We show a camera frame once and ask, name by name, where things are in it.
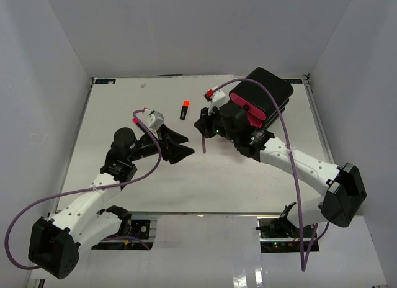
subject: black clamp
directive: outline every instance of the black clamp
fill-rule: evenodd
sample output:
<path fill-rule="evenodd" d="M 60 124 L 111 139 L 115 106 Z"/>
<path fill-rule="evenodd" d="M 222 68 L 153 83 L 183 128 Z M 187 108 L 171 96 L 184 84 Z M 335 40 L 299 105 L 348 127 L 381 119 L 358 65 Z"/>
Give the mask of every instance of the black clamp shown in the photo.
<path fill-rule="evenodd" d="M 266 238 L 285 237 L 286 235 L 294 237 L 297 234 L 298 229 L 287 220 L 287 215 L 295 204 L 296 202 L 286 206 L 279 218 L 272 219 L 266 223 L 260 222 L 260 227 L 256 227 L 255 229 L 260 230 L 261 236 Z"/>
<path fill-rule="evenodd" d="M 347 227 L 367 198 L 367 193 L 358 167 L 346 163 L 338 169 L 335 179 L 327 182 L 329 188 L 319 208 L 328 221 Z"/>
<path fill-rule="evenodd" d="M 120 230 L 116 233 L 117 236 L 125 236 L 131 232 L 131 213 L 127 209 L 112 205 L 106 209 L 106 212 L 116 215 L 122 221 Z"/>

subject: white plastic bracket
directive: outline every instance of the white plastic bracket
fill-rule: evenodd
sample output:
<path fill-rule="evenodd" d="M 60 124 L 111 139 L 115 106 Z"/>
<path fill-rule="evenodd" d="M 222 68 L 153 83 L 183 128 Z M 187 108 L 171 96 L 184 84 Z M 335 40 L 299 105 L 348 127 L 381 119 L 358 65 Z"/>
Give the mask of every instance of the white plastic bracket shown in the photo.
<path fill-rule="evenodd" d="M 213 95 L 210 98 L 210 105 L 208 107 L 208 115 L 213 114 L 213 108 L 217 107 L 218 109 L 223 105 L 226 104 L 226 94 L 220 89 L 219 91 L 216 91 L 213 93 Z"/>
<path fill-rule="evenodd" d="M 327 222 L 327 219 L 321 213 L 318 207 L 324 201 L 323 196 L 318 196 L 313 199 L 302 202 L 302 220 L 303 226 Z M 298 206 L 295 204 L 287 215 L 287 220 L 290 221 L 295 227 L 299 228 L 299 213 Z"/>
<path fill-rule="evenodd" d="M 277 137 L 266 142 L 265 149 L 260 152 L 260 160 L 292 175 L 290 152 L 293 154 L 299 179 L 325 196 L 329 188 L 328 179 L 333 181 L 339 174 L 337 165 L 317 160 L 299 150 L 290 151 Z"/>
<path fill-rule="evenodd" d="M 83 254 L 104 238 L 117 233 L 121 223 L 122 221 L 110 212 L 95 215 L 74 238 L 75 243 L 80 243 L 79 253 Z"/>
<path fill-rule="evenodd" d="M 143 112 L 146 116 L 146 125 L 153 131 L 157 131 L 164 123 L 164 116 L 158 111 L 145 108 Z"/>
<path fill-rule="evenodd" d="M 92 191 L 80 194 L 69 206 L 60 213 L 54 215 L 52 217 L 54 220 L 53 225 L 62 230 L 69 228 L 69 234 L 75 241 L 78 241 L 76 239 L 79 233 L 81 233 L 81 230 L 87 225 L 87 222 L 90 221 L 99 210 L 104 208 L 106 202 L 121 191 L 120 187 L 106 190 L 97 188 L 109 184 L 118 184 L 118 181 L 115 181 L 113 176 L 107 173 L 98 174 L 91 184 Z"/>

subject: white enclosure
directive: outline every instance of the white enclosure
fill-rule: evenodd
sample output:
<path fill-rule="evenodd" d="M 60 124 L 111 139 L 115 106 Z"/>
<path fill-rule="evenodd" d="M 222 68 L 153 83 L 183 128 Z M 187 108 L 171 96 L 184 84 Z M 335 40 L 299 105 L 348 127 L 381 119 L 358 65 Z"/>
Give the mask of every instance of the white enclosure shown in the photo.
<path fill-rule="evenodd" d="M 305 288 L 310 283 L 315 287 L 338 288 L 385 284 L 369 230 L 360 216 L 348 228 L 331 226 L 319 242 L 320 252 L 311 254 L 305 273 L 300 270 L 298 253 L 260 252 L 259 235 L 253 227 L 257 217 L 252 214 L 280 213 L 285 205 L 296 200 L 296 193 L 291 175 L 240 155 L 224 138 L 206 140 L 206 153 L 202 152 L 201 134 L 193 123 L 206 104 L 203 89 L 231 79 L 233 76 L 117 78 L 113 84 L 94 84 L 62 192 L 91 183 L 103 165 L 116 129 L 130 127 L 140 137 L 141 131 L 131 121 L 131 112 L 146 105 L 160 111 L 168 127 L 186 135 L 189 142 L 184 145 L 194 148 L 195 153 L 175 165 L 161 162 L 149 178 L 127 186 L 105 208 L 117 205 L 135 214 L 177 212 L 179 215 L 157 219 L 153 230 L 155 243 L 150 252 L 90 250 L 81 256 L 81 262 L 66 279 L 57 280 L 42 270 L 34 271 L 31 277 L 46 279 L 45 288 L 111 286 L 114 281 L 125 286 L 132 279 L 147 288 L 159 287 L 160 282 L 166 287 L 198 288 L 208 283 L 210 287 L 229 288 L 237 276 L 248 287 L 254 282 L 257 288 L 291 287 L 292 283 L 296 288 Z M 231 88 L 233 85 L 224 90 L 228 92 Z M 292 145 L 320 161 L 329 161 L 329 150 L 319 129 L 306 80 L 294 84 L 293 89 L 283 113 Z M 184 99 L 190 101 L 190 106 L 185 120 L 180 120 Z M 269 130 L 283 138 L 280 120 Z M 136 177 L 147 173 L 156 160 L 156 156 L 150 156 L 135 161 Z M 305 183 L 300 182 L 300 188 L 303 204 L 318 197 Z M 56 209 L 65 209 L 75 198 L 76 195 L 62 198 Z M 196 214 L 181 215 L 186 212 Z M 104 266 L 109 252 L 112 252 L 109 266 L 115 262 L 130 266 L 128 273 Z M 189 264 L 181 266 L 179 262 Z"/>
<path fill-rule="evenodd" d="M 311 74 L 335 160 L 361 168 L 362 213 L 396 287 L 396 42 L 397 0 L 0 0 L 0 235 L 20 209 L 61 190 L 89 77 L 245 75 L 261 66 Z M 12 232 L 21 263 L 48 208 L 33 208 Z M 24 287 L 29 273 L 0 255 L 0 286 Z M 316 277 L 324 274 L 303 282 L 314 287 Z"/>

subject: pink and black box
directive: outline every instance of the pink and black box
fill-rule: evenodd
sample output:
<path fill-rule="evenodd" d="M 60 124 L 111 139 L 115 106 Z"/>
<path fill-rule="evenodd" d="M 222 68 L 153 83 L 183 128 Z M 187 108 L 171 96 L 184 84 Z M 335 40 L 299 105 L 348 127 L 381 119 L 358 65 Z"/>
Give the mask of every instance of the pink and black box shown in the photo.
<path fill-rule="evenodd" d="M 292 85 L 263 68 L 256 68 L 247 77 L 261 83 L 271 93 L 281 112 L 293 94 Z M 266 92 L 259 86 L 240 82 L 229 93 L 229 98 L 247 113 L 253 127 L 267 128 L 276 118 L 277 111 Z"/>

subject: marker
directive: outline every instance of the marker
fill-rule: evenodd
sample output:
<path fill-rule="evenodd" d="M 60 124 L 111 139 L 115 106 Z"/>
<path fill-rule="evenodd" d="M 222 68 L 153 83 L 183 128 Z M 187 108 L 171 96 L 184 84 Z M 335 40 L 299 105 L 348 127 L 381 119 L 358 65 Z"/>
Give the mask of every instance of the marker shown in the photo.
<path fill-rule="evenodd" d="M 184 101 L 184 105 L 182 106 L 182 109 L 181 109 L 181 116 L 179 117 L 179 119 L 185 120 L 187 109 L 189 108 L 189 104 L 190 104 L 190 102 L 188 100 Z"/>

